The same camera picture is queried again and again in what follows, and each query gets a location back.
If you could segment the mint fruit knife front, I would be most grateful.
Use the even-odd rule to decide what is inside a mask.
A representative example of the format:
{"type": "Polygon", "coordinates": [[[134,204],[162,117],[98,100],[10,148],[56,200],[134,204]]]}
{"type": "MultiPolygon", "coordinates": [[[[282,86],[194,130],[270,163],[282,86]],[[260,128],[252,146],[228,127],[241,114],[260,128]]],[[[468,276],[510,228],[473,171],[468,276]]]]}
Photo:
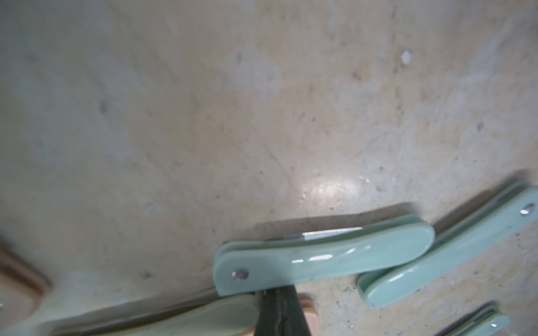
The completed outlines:
{"type": "Polygon", "coordinates": [[[492,336],[509,326],[511,319],[496,304],[484,306],[455,329],[448,336],[492,336]]]}

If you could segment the olive green fruit knife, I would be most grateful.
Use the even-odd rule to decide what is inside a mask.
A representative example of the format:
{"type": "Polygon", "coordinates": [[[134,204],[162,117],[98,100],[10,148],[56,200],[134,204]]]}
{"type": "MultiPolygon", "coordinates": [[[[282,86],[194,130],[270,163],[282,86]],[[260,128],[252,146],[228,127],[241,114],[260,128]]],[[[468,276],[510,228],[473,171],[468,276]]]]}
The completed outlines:
{"type": "Polygon", "coordinates": [[[174,305],[119,319],[63,326],[51,335],[241,335],[256,326],[261,294],[203,291],[174,305]]]}

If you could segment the mint fruit knife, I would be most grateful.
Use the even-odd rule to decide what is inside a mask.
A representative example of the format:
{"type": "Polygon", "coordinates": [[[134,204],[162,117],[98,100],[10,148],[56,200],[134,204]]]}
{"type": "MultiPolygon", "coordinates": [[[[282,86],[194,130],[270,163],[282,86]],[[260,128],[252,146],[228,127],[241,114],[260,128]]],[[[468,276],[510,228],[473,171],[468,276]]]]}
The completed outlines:
{"type": "Polygon", "coordinates": [[[434,238],[432,225],[408,214],[366,227],[227,242],[214,257],[212,278],[217,293],[230,296],[362,274],[413,261],[434,238]]]}
{"type": "Polygon", "coordinates": [[[371,307],[392,305],[536,220],[537,187],[516,182],[443,231],[419,258],[401,266],[360,275],[358,293],[371,307]]]}
{"type": "Polygon", "coordinates": [[[496,304],[484,306],[455,329],[448,336],[492,336],[509,326],[511,319],[496,304]]]}

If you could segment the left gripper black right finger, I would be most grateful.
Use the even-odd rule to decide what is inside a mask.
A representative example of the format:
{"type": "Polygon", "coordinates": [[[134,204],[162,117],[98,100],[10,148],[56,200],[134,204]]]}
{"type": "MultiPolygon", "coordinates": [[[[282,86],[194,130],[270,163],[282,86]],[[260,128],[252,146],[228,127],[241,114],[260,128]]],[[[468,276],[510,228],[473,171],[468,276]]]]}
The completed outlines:
{"type": "Polygon", "coordinates": [[[311,336],[295,286],[282,288],[282,334],[311,336]]]}

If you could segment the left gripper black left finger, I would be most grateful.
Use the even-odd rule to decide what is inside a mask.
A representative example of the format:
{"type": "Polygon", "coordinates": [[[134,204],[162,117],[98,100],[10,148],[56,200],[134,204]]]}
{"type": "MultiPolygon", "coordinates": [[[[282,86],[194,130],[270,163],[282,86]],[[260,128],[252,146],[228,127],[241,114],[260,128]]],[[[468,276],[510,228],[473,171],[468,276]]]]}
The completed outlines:
{"type": "Polygon", "coordinates": [[[263,293],[261,311],[254,336],[284,335],[284,292],[282,290],[283,288],[273,288],[263,293]]]}

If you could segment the pink fruit knife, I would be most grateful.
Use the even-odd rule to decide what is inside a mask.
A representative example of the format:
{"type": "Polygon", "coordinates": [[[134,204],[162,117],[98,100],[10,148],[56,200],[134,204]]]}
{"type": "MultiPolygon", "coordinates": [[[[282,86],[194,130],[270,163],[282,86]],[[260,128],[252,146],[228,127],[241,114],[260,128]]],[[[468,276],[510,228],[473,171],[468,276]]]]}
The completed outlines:
{"type": "Polygon", "coordinates": [[[53,285],[39,270],[1,248],[1,329],[32,316],[53,285]]]}
{"type": "MultiPolygon", "coordinates": [[[[315,306],[315,301],[310,296],[303,294],[298,294],[298,298],[301,307],[303,308],[303,313],[307,320],[311,335],[321,335],[321,322],[315,306]]],[[[253,328],[241,333],[241,335],[254,335],[256,323],[253,328]]]]}

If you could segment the mint fruit knife middle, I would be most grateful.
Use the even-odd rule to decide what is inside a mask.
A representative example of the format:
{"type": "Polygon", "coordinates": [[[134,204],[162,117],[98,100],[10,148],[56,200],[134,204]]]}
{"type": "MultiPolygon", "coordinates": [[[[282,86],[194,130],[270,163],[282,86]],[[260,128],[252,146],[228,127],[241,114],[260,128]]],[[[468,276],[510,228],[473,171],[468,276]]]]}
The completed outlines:
{"type": "Polygon", "coordinates": [[[536,220],[537,187],[516,182],[443,231],[419,258],[401,266],[360,275],[358,293],[371,307],[392,305],[536,220]]]}

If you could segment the mint fruit knife left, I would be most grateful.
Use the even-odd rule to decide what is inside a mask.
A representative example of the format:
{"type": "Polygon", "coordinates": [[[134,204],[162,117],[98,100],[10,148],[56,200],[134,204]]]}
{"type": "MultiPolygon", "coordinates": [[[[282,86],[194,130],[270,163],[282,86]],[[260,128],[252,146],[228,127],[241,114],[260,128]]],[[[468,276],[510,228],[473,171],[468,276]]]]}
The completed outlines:
{"type": "Polygon", "coordinates": [[[366,227],[227,242],[214,257],[212,278],[217,293],[230,296],[362,274],[413,261],[434,238],[432,225],[408,214],[366,227]]]}

